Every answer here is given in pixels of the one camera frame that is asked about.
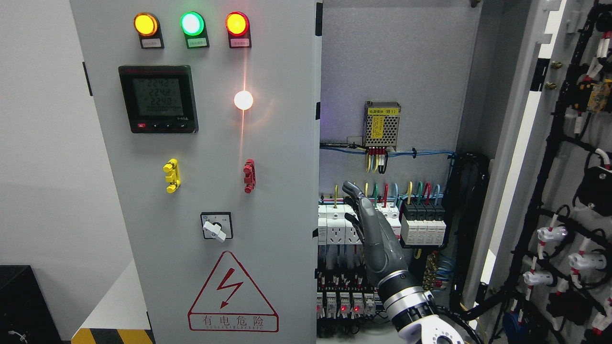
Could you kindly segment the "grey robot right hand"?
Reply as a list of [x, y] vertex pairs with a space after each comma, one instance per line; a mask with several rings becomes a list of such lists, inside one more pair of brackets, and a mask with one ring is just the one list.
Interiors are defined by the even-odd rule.
[[363, 245], [366, 273], [369, 283], [378, 286], [385, 278], [396, 272], [401, 272], [399, 279], [410, 281], [407, 263], [396, 235], [387, 218], [365, 196], [361, 189], [349, 181], [345, 181], [342, 190], [348, 195], [345, 198], [356, 217], [347, 215], [358, 231]]

